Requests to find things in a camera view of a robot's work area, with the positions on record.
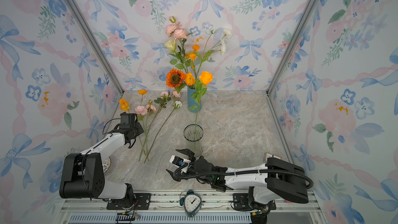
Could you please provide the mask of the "pink rose stem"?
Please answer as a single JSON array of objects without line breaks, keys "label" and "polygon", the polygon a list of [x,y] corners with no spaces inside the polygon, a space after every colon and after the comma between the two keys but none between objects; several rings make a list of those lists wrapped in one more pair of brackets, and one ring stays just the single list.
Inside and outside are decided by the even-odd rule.
[{"label": "pink rose stem", "polygon": [[144,129],[144,133],[139,136],[141,146],[139,161],[141,161],[149,154],[149,133],[157,116],[158,110],[153,104],[147,104],[146,106],[138,106],[135,109],[135,113],[137,114],[138,120]]}]

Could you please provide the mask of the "clear glass vase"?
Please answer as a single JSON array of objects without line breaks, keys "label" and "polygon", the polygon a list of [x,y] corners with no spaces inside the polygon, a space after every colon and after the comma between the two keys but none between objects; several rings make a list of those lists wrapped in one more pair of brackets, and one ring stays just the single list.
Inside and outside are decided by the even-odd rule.
[{"label": "clear glass vase", "polygon": [[184,129],[183,136],[188,142],[188,149],[191,150],[196,157],[201,156],[203,153],[203,146],[201,143],[201,139],[204,136],[203,128],[198,124],[190,124]]}]

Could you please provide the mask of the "teal ceramic vase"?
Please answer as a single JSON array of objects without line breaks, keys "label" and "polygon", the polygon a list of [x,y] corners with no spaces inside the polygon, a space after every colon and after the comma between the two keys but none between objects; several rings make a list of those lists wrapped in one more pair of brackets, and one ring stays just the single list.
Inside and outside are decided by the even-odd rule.
[{"label": "teal ceramic vase", "polygon": [[189,111],[192,112],[192,113],[196,113],[196,112],[200,111],[202,109],[202,105],[201,104],[198,105],[196,103],[195,99],[192,98],[192,95],[196,92],[196,90],[195,89],[191,89],[191,88],[188,87],[187,92],[188,92],[187,96],[188,96],[188,109],[189,109]]}]

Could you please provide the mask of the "orange ranunculus flower stem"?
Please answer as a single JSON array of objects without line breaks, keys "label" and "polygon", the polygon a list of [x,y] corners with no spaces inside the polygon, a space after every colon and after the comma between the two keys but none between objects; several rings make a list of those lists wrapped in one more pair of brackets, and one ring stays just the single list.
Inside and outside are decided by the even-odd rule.
[{"label": "orange ranunculus flower stem", "polygon": [[213,80],[213,74],[207,71],[203,71],[201,75],[195,80],[195,92],[192,93],[191,98],[194,99],[194,104],[189,108],[190,111],[196,110],[194,131],[192,131],[193,138],[198,139],[199,129],[198,129],[198,115],[199,108],[201,106],[201,99],[207,92],[207,86]]}]

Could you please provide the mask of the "orange poppy flower stem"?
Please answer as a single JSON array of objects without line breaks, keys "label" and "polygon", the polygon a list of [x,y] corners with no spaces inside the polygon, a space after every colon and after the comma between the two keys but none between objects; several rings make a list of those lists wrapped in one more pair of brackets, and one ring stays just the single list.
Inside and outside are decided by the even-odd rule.
[{"label": "orange poppy flower stem", "polygon": [[198,44],[195,44],[192,46],[192,51],[186,52],[184,57],[186,59],[186,68],[189,72],[186,72],[186,79],[185,83],[190,87],[194,88],[194,84],[197,79],[197,66],[196,62],[200,62],[200,57],[198,56],[198,52],[200,50],[200,46]]}]

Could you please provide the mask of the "tall pink bud stem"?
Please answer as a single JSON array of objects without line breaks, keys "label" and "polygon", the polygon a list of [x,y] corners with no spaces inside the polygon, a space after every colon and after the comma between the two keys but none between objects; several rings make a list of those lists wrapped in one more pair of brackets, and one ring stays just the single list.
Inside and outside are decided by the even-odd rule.
[{"label": "tall pink bud stem", "polygon": [[169,18],[170,24],[166,27],[166,34],[170,39],[181,39],[185,38],[186,40],[188,39],[188,34],[185,31],[185,29],[182,28],[182,24],[177,21],[177,19],[174,16],[171,16]]}]

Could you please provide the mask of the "white ranunculus flower stem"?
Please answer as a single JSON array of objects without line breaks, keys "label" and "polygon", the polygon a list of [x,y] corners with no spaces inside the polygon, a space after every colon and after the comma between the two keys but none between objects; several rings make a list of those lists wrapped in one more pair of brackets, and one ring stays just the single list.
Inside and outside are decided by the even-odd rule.
[{"label": "white ranunculus flower stem", "polygon": [[215,63],[213,56],[225,54],[227,50],[226,39],[230,39],[232,36],[232,30],[227,28],[219,28],[211,31],[211,34],[205,43],[204,50],[200,55],[198,71],[200,71],[203,64],[206,62]]}]

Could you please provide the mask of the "orange poppy spray stem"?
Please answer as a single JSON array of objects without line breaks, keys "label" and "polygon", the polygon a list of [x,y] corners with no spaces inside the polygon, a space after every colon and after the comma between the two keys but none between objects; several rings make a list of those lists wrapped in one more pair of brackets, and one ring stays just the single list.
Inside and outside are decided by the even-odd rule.
[{"label": "orange poppy spray stem", "polygon": [[141,89],[138,91],[138,94],[141,96],[141,104],[134,107],[134,104],[131,100],[126,97],[123,97],[119,100],[119,108],[122,113],[126,114],[136,114],[138,120],[142,120],[147,114],[148,110],[145,106],[143,106],[143,98],[147,94],[147,91]]}]

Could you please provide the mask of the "cream rose stem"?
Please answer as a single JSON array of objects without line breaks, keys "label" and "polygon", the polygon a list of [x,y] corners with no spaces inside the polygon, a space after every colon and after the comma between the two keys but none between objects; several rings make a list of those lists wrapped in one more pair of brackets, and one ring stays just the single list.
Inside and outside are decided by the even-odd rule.
[{"label": "cream rose stem", "polygon": [[186,43],[185,38],[181,39],[170,39],[164,46],[169,51],[171,56],[170,64],[175,66],[177,69],[183,71],[185,74],[188,73],[190,62],[186,54]]}]

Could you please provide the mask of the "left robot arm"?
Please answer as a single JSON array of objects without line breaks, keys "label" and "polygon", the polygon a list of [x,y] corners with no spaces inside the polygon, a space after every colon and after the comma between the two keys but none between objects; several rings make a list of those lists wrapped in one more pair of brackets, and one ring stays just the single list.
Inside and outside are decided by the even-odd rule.
[{"label": "left robot arm", "polygon": [[120,123],[92,147],[66,156],[60,182],[62,199],[99,199],[122,209],[138,202],[132,185],[105,179],[103,162],[124,145],[132,148],[144,133],[137,114],[120,114]]}]

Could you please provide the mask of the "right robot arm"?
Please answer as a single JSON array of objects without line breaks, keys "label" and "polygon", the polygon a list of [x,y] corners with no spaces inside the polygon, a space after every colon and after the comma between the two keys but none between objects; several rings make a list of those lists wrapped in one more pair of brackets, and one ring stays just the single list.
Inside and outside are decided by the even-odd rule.
[{"label": "right robot arm", "polygon": [[302,167],[271,157],[267,162],[252,168],[226,168],[215,166],[203,156],[195,157],[193,151],[180,149],[187,158],[172,156],[175,171],[168,173],[175,181],[196,179],[208,184],[213,190],[227,192],[247,190],[244,194],[233,195],[233,208],[240,212],[269,211],[277,199],[308,204],[308,190],[314,185]]}]

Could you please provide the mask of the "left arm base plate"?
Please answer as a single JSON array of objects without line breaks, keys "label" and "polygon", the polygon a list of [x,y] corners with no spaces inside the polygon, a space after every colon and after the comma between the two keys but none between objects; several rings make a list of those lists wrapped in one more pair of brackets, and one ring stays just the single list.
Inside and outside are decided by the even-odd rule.
[{"label": "left arm base plate", "polygon": [[107,202],[106,209],[113,210],[149,210],[151,202],[150,193],[133,193],[124,199],[110,200]]}]

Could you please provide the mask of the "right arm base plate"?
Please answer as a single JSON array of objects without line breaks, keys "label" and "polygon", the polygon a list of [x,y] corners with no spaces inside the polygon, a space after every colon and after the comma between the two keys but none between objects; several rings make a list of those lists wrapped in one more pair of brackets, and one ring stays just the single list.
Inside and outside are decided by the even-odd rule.
[{"label": "right arm base plate", "polygon": [[239,212],[276,210],[275,201],[270,201],[267,204],[257,203],[249,194],[233,194],[232,197],[231,207]]}]

